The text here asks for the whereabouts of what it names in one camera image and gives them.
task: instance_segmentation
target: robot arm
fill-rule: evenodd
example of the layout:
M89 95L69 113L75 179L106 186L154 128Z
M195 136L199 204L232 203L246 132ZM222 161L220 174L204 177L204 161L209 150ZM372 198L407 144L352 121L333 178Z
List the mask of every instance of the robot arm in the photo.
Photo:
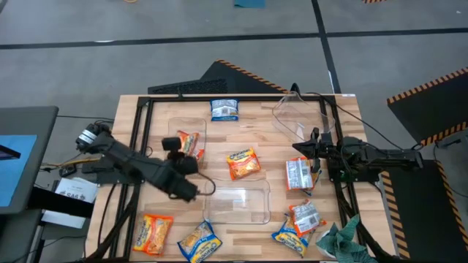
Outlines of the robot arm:
M198 172L197 160L178 152L181 147L179 138L163 139L163 148L170 151L164 161L134 152L115 140L109 127L100 123L89 124L76 143L81 153L101 153L120 173L140 177L172 199L189 202L199 194L197 186L185 178L185 175Z

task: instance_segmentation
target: clear plastic container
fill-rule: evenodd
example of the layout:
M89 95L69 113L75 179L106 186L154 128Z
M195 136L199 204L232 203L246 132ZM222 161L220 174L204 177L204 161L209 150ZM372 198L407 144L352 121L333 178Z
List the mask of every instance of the clear plastic container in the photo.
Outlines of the clear plastic container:
M187 117L176 117L171 118L169 124L169 136L180 137L181 133L193 135L198 134L197 141L193 150L190 152L190 156L197 158L198 166L203 165L203 159L205 157L206 147L206 121L203 118L187 118Z
M335 127L335 120L323 115L320 108L317 110L317 102L312 103L317 105L313 107L296 92L290 92L272 109L273 126L293 142L310 140L314 127L319 129L320 134L331 132Z
M205 198L203 218L214 224L266 224L270 221L270 184L266 180L214 180ZM205 191L213 191L206 182Z

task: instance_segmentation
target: yellow black hazard tape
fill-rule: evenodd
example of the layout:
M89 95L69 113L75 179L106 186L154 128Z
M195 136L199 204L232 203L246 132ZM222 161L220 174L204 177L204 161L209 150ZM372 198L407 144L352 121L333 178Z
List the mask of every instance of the yellow black hazard tape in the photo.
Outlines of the yellow black hazard tape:
M424 83L422 85L419 85L418 87L415 87L415 88L410 89L408 91L404 91L404 92L402 92L402 93L400 93L400 94L398 94L396 96L392 96L392 97L388 98L387 99L387 104L392 104L394 102L399 101L400 99L405 99L405 98L407 98L409 96L417 94L418 92L425 91L428 88L439 85L440 83L451 80L454 77L458 77L459 75L463 75L463 74L466 74L466 73L468 73L468 67L465 67L463 69L459 69L459 70L457 70L455 72L452 72L452 73L450 73L448 75L438 77L437 79L431 80L428 83Z
M278 90L278 91L282 91L282 92L285 93L285 94L289 93L289 91L288 91L287 89L281 87L280 85L277 85L277 84L275 84L275 83L269 82L269 81L267 81L266 79L264 79L264 78L262 78L262 77L259 77L259 76L255 75L255 74L253 74L253 73L251 73L251 72L245 70L245 69L242 69L242 68L239 67L239 66L236 66L236 65L234 65L234 64L229 63L228 61L225 61L225 60L222 60L222 59L217 59L216 62L223 63L224 65L226 65L226 66L228 66L228 67L230 67L230 68L232 68L232 69L235 69L235 70L239 71L239 72L242 73L242 74L245 74L245 75L247 75L247 76L249 76L249 77L251 77L251 78L253 78L253 79L255 79L255 80L258 80L258 81L260 81L261 83L264 83L264 84L266 84L266 85L269 85L270 87L275 88L275 89Z
M387 0L363 0L364 4L380 3Z
M465 242L465 248L468 251L468 234L467 234L467 231L465 231L465 228L463 227L463 223L461 222L460 212L458 211L458 208L456 207L455 199L453 198L452 189L448 185L447 175L445 174L444 167L442 166L442 163L440 161L437 161L437 166L439 168L440 176L442 177L442 180L444 180L445 191L447 192L448 200L450 202L450 205L452 206L452 211L453 211L453 214L455 215L455 220L458 224L458 229L461 232L461 238L463 238L463 241Z
M434 134L434 135L430 136L427 139L421 140L421 144L424 145L424 146L430 145L433 142L440 141L440 140L444 139L445 137L447 137L447 136L449 136L451 134L454 134L456 132L463 131L466 128L467 128L467 122L464 121L464 122L459 123L459 124L457 124L455 126L452 126L452 128L449 128L449 129L446 129L445 131L439 132L439 134Z
M408 252L408 244L405 240L403 224L401 223L400 214L398 212L398 205L396 205L395 194L393 193L392 181L388 172L381 172L383 187L385 190L385 197L387 198L387 205L390 211L390 218L393 225L393 232L395 233L396 245L398 246L398 253L401 258L409 259L410 253Z

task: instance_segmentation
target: wooden tabletop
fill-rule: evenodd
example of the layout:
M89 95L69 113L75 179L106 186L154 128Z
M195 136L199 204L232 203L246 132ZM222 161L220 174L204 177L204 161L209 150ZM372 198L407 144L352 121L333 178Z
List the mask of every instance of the wooden tabletop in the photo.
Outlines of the wooden tabletop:
M267 96L267 94L258 94L258 96ZM118 104L113 136L125 144L129 144L130 141L138 97L138 95L123 95ZM345 110L360 116L358 102L354 96L336 95L336 101ZM317 102L309 104L319 110ZM271 238L271 233L278 231L284 222L284 213L288 211L288 206L297 205L306 198L301 192L286 190L285 162L301 155L291 147L288 138L273 127L271 111L275 105L276 102L240 102L238 122L211 122L209 102L157 102L154 104L148 140L148 145L153 149L151 157L164 158L161 139L173 135L168 134L168 122L171 118L204 118L207 123L207 140L205 162L201 172L211 178L230 180L226 156L253 147L262 170L245 178L245 180L266 180L269 183L271 220L267 224L214 224L215 234L223 244L208 260L301 260L296 252ZM138 142L141 141L143 133L144 116L146 116L145 109L143 109ZM341 110L339 110L339 117L344 136L366 140L361 122ZM328 225L321 226L312 237L305 260L326 259L316 249L315 241L320 233L330 228L333 222L340 226L335 191L333 184L328 180L326 167L326 163L323 161L323 173L310 200L315 204L320 215L328 222ZM188 178L202 190L205 188L206 180L199 175L190 175ZM102 186L97 195L86 240L86 251L89 254L97 248L97 233L109 191L110 186ZM355 183L355 191L364 225L384 250L395 254L380 193L369 183ZM117 186L105 215L102 240L115 221L119 193L120 186ZM203 197L190 203L169 200L166 194L145 183L141 188L137 221L144 213L155 213L173 216L174 224L166 239L164 256L156 258L133 251L130 260L184 261L185 258L181 255L176 243L184 239L203 221L204 201ZM127 225L124 225L121 232L117 256L121 256L123 253L126 227Z

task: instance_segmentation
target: floor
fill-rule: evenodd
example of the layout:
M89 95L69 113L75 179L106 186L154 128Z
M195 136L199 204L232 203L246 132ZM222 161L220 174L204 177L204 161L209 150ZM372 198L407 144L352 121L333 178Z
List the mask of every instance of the floor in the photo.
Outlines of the floor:
M151 85L196 80L215 59L222 58L284 87L297 82L303 92L330 94L339 88L343 94L356 94L366 121L396 144L411 147L415 141L388 109L386 98L467 65L466 30L453 34L424 31L466 27L467 0L376 4L318 0L322 28L310 0L266 2L265 9L237 9L231 0L138 0L134 4L122 0L9 0L0 13L0 105L57 105L62 115L112 118L120 95L144 94ZM323 29L327 33L381 34L331 34L330 53L324 53L319 37L323 37ZM382 33L404 30L413 31L408 35ZM144 40L119 42L255 34L295 37L215 42L185 39L153 45ZM97 41L112 40L115 45L96 46ZM59 47L64 42L72 44ZM28 45L40 43L49 45ZM335 78L333 84L330 76ZM58 119L44 160L61 162L73 157L75 138L87 123ZM390 148L367 127L366 133L369 142ZM425 158L433 158L431 147L422 152ZM453 153L446 150L437 154L448 166L452 187L468 194L468 180L461 172L466 162L453 161ZM56 173L42 172L37 183L46 186L58 178ZM468 200L456 196L456 201L468 226ZM53 231L57 237L68 235L66 229ZM61 240L45 248L41 262L72 261L82 252L82 240Z

